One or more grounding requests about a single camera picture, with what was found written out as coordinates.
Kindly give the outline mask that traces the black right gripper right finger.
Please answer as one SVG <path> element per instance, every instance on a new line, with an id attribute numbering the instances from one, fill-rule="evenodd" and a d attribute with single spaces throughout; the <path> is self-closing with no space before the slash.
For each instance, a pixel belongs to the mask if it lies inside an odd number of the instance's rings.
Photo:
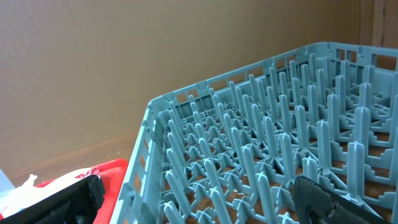
<path id="1" fill-rule="evenodd" d="M 295 178 L 292 198 L 301 224 L 389 223 L 303 175 Z"/>

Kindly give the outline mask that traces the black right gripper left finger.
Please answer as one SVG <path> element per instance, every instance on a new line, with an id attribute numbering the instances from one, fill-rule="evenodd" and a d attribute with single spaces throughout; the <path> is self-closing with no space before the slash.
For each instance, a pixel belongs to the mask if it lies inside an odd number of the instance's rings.
<path id="1" fill-rule="evenodd" d="M 90 175 L 31 205 L 1 224 L 92 224 L 104 202 L 105 187 L 97 175 Z"/>

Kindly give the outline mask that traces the white paper napkin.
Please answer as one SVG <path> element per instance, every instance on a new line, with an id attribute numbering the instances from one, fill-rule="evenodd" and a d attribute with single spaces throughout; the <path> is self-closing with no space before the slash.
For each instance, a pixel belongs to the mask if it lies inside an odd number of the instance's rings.
<path id="1" fill-rule="evenodd" d="M 35 187 L 34 182 L 38 176 L 31 174 L 21 186 L 9 190 L 5 196 L 1 197 L 1 219 L 10 217 L 27 207 L 35 205 L 90 175 L 99 176 L 98 169 L 82 168 L 74 170 L 51 181 L 44 187 Z"/>

